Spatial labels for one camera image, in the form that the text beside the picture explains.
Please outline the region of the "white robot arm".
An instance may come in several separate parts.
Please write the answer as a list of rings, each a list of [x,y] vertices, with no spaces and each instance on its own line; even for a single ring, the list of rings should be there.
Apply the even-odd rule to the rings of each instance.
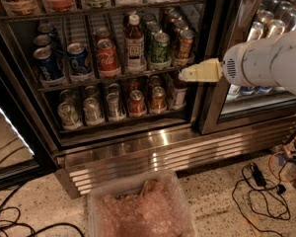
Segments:
[[[296,96],[296,30],[236,44],[222,60],[210,58],[179,72],[186,82],[218,82],[252,87],[282,87]]]

